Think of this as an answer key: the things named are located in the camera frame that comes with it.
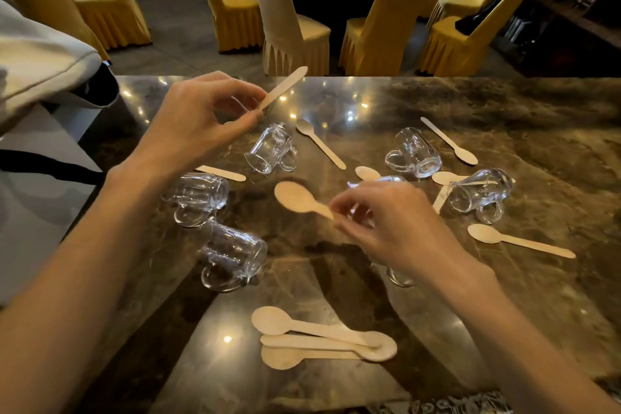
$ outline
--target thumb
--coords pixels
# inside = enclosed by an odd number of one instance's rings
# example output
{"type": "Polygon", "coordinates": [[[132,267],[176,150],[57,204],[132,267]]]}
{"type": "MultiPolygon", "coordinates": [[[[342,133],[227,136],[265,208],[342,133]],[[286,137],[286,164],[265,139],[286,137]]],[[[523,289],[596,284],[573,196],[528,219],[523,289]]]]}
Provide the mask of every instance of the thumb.
{"type": "Polygon", "coordinates": [[[240,118],[227,125],[222,125],[221,141],[231,144],[247,132],[252,131],[263,117],[261,110],[251,110],[244,113],[240,118]]]}
{"type": "Polygon", "coordinates": [[[353,239],[363,247],[371,245],[373,240],[373,230],[365,228],[361,224],[347,219],[342,214],[334,213],[334,227],[341,231],[345,236],[353,239]]]}

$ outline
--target gray floor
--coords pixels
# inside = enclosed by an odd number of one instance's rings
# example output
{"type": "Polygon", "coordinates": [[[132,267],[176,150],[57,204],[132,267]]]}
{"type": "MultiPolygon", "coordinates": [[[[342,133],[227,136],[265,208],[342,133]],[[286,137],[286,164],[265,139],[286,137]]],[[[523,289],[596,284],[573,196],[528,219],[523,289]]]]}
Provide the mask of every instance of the gray floor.
{"type": "MultiPolygon", "coordinates": [[[[187,75],[224,71],[249,81],[264,76],[260,52],[219,54],[207,0],[138,0],[151,29],[153,44],[113,51],[119,75],[187,75]]],[[[418,22],[404,52],[401,72],[414,75],[425,44],[425,24],[418,22]]],[[[330,59],[330,75],[344,75],[330,59]]],[[[496,51],[489,50],[480,76],[513,79],[520,74],[496,51]]]]}

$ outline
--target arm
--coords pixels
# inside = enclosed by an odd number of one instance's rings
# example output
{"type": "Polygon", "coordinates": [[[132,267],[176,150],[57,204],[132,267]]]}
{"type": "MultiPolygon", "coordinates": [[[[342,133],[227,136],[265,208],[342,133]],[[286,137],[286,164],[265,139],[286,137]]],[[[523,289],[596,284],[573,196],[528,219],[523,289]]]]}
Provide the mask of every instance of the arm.
{"type": "Polygon", "coordinates": [[[422,191],[408,183],[362,182],[330,207],[336,227],[370,256],[443,298],[468,328],[516,412],[621,413],[517,310],[494,271],[462,248],[422,191]],[[374,228],[360,224],[369,215],[374,228]]]}
{"type": "Polygon", "coordinates": [[[173,85],[136,150],[108,173],[93,206],[0,313],[0,412],[62,409],[114,311],[162,192],[262,116],[252,110],[219,125],[214,106],[239,113],[241,103],[254,108],[264,96],[218,72],[173,85]]]}

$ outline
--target forearm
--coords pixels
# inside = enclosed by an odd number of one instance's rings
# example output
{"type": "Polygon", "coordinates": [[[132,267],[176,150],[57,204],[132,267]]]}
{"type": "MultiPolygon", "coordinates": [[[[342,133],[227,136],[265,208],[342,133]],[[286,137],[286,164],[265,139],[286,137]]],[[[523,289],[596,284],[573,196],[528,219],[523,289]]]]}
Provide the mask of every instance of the forearm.
{"type": "Polygon", "coordinates": [[[127,164],[113,169],[33,284],[0,313],[1,412],[62,408],[116,306],[164,182],[127,164]]]}
{"type": "Polygon", "coordinates": [[[619,412],[511,303],[493,272],[437,289],[461,317],[485,363],[517,413],[619,412]]]}

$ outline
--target brown marble surface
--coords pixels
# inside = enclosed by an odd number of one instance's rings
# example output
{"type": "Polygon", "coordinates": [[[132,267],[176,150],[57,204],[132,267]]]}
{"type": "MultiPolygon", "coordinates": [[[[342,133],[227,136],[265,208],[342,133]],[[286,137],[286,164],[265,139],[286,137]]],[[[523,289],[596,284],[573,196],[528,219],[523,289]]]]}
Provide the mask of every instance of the brown marble surface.
{"type": "MultiPolygon", "coordinates": [[[[102,168],[133,149],[175,80],[120,78],[125,102],[100,113],[81,143],[102,168]]],[[[264,87],[275,83],[265,79],[264,87]]],[[[477,243],[466,232],[474,216],[445,206],[441,214],[465,248],[493,267],[514,303],[590,377],[618,375],[620,98],[618,79],[306,78],[275,102],[261,127],[208,164],[248,177],[230,183],[219,220],[267,241],[269,267],[259,284],[228,294],[206,290],[196,261],[197,230],[175,225],[172,208],[161,203],[93,360],[85,396],[73,410],[328,410],[493,387],[462,322],[437,298],[422,287],[392,285],[385,269],[370,265],[325,218],[293,214],[273,196],[278,181],[294,178],[328,202],[356,180],[358,165],[388,174],[384,155],[405,126],[423,129],[444,170],[477,170],[456,159],[420,116],[473,151],[480,167],[501,167],[516,179],[498,230],[570,248],[578,258],[477,243]],[[299,133],[295,172],[252,171],[242,153],[269,123],[292,126],[292,115],[314,124],[345,161],[345,171],[299,133]],[[382,364],[305,361],[274,371],[261,362],[259,334],[250,324],[252,311],[263,305],[302,320],[385,332],[399,353],[382,364]],[[225,343],[225,336],[232,340],[225,343]]],[[[430,179],[408,178],[430,200],[439,191],[430,179]]]]}

